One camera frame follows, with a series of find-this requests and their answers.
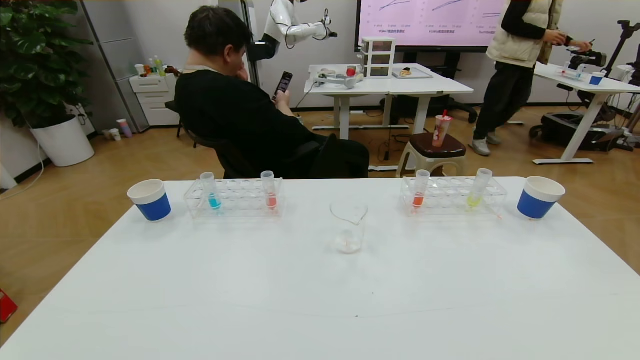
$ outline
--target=blue liquid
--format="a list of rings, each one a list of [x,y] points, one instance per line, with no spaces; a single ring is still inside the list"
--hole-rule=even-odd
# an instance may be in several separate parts
[[[213,209],[219,209],[222,204],[216,198],[216,195],[212,193],[212,194],[209,194],[209,205]]]

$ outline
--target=black shirt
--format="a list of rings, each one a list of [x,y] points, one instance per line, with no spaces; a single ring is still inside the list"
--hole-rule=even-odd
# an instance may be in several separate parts
[[[511,35],[521,38],[541,40],[547,31],[545,28],[525,22],[522,18],[529,11],[532,0],[511,0],[507,12],[502,19],[502,28]],[[567,37],[565,45],[573,40]]]
[[[295,117],[284,115],[262,89],[210,70],[183,74],[175,85],[175,105],[185,126],[204,139],[232,142],[258,171],[283,170],[315,135]]]

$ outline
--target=gray sneaker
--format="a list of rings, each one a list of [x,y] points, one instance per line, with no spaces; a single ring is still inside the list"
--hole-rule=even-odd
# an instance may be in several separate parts
[[[471,140],[471,149],[473,149],[476,154],[481,156],[489,156],[491,155],[491,150],[489,150],[489,146],[486,144],[486,139],[482,140]]]
[[[500,138],[498,137],[498,135],[495,134],[495,131],[492,133],[488,133],[486,135],[486,142],[492,144],[492,145],[500,145],[502,144],[502,140],[500,140]]]

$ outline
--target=hand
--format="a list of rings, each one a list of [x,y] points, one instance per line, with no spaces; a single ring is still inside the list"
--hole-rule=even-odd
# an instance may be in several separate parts
[[[289,107],[290,97],[291,95],[288,90],[287,92],[278,91],[278,93],[276,94],[276,105],[277,106],[284,105],[286,107]]]
[[[547,30],[542,41],[549,42],[554,45],[564,45],[566,42],[566,35],[558,30]]]
[[[569,46],[575,46],[580,48],[580,52],[581,53],[586,53],[587,51],[591,50],[591,47],[593,46],[590,42],[586,42],[586,41],[575,41],[572,40],[569,43]]]
[[[246,67],[241,68],[236,77],[240,80],[249,81],[249,73],[246,71]]]

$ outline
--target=green leaves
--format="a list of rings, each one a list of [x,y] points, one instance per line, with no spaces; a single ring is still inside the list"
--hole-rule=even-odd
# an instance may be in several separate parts
[[[14,81],[14,82],[3,81],[0,83],[0,91],[16,92],[21,87],[22,87],[22,83],[19,83],[17,81]]]
[[[13,9],[0,8],[0,26],[7,26],[13,17]]]
[[[0,111],[15,126],[53,126],[67,105],[88,104],[76,50],[92,42],[67,36],[74,21],[61,16],[77,12],[77,1],[1,0]]]
[[[38,79],[49,86],[62,86],[67,79],[66,75],[59,72],[40,72],[38,73]]]
[[[24,37],[16,32],[11,32],[11,38],[16,51],[20,54],[37,54],[42,52],[47,45],[47,39],[42,33],[32,33]]]
[[[22,80],[31,79],[37,71],[38,67],[36,65],[28,63],[18,63],[17,65],[14,65],[10,70],[13,76]]]

